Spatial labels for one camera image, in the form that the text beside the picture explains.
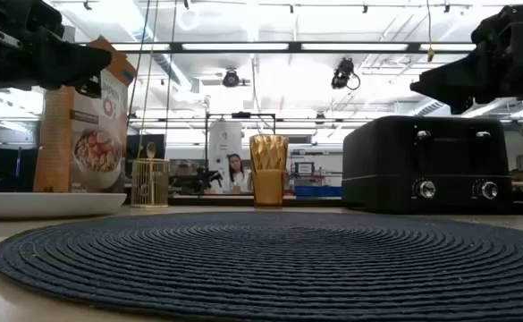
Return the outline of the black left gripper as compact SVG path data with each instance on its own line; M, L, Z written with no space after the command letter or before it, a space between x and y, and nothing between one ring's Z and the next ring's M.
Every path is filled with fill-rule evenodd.
M40 29L63 34L62 15L46 0L0 0L0 88L23 84L31 69L32 40ZM86 97L101 97L98 75L111 62L109 51L69 42L41 49L41 86L72 86Z

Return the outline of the orange pumpkin cereal box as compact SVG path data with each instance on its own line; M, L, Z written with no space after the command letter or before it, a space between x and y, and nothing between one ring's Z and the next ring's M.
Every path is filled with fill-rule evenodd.
M88 45L112 54L100 73L101 96L71 87L45 92L35 192L123 192L128 88L137 71L104 37Z

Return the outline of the gold wire utensil holder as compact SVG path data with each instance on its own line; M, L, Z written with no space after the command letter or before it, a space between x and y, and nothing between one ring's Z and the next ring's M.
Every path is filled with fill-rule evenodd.
M169 199L169 162L137 158L132 163L131 206L167 208Z

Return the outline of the white round plate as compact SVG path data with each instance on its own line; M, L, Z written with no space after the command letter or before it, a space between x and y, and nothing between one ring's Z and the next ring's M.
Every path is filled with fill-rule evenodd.
M54 218L108 215L125 193L0 192L0 218Z

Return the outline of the amber faceted glass tumbler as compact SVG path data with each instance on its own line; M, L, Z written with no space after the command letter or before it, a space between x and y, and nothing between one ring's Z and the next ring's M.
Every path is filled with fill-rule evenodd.
M289 139L283 135L255 135L249 138L254 206L281 208Z

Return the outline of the dark blue round placemat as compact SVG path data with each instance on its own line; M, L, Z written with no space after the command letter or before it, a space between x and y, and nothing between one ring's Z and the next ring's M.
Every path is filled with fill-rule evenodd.
M523 231L423 217L107 217L0 241L0 275L183 322L523 322Z

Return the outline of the black four-slot toaster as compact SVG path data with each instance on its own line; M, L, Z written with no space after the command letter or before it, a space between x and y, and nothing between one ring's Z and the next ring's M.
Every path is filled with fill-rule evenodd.
M501 122L392 115L358 127L343 140L342 203L387 213L509 208Z

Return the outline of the black monitor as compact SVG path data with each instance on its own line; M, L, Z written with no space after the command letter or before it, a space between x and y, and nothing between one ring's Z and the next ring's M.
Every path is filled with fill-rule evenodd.
M128 135L126 159L147 158L147 147L150 143L153 143L156 149L154 159L164 159L163 134Z

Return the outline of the white cylinder with sign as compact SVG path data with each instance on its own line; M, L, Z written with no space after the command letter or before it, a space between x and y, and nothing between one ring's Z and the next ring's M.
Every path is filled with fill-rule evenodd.
M208 132L208 167L219 172L223 179L227 179L229 156L239 155L241 152L241 123L215 121Z

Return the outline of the overhead LED light bar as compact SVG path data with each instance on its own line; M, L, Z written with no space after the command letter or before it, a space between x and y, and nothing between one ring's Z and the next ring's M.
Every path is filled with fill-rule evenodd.
M150 52L162 54L467 54L476 46L462 42L150 42L112 43L126 54Z

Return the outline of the blue storage bin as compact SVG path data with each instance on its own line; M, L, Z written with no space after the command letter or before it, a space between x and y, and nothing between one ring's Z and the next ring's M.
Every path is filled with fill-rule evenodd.
M300 198L340 197L342 187L337 186L296 186L294 193Z

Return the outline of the person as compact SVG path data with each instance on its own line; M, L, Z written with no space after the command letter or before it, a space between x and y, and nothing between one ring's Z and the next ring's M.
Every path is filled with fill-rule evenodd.
M242 194L251 192L251 173L243 167L238 154L228 156L229 189L231 193Z

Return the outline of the black metal stand frame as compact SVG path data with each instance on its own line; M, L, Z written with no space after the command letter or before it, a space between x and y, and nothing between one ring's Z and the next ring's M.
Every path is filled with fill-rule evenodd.
M204 121L204 133L205 133L205 147L204 147L204 161L205 168L208 171L207 187L204 189L206 193L223 194L223 195L239 195L230 192L229 189L229 175L227 179L223 179L221 174L217 171L212 171L208 167L208 134L211 124L215 121L228 121L241 123L241 152L239 154L243 167L246 171L250 171L249 165L245 165L245 162L249 160L246 153L249 151L248 144L249 138L257 134L262 134L263 130L269 130L272 133L276 133L276 116L275 114L256 114L250 112L235 112L225 114L206 113Z

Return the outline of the black aluminium table frame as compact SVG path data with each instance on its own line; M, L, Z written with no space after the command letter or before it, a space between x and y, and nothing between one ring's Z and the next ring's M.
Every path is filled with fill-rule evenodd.
M240 196L221 196L221 195L181 195L168 199L170 206L192 206L192 207L253 207L254 197L249 195ZM285 196L283 198L283 207L298 208L343 208L340 198L296 198L294 196Z

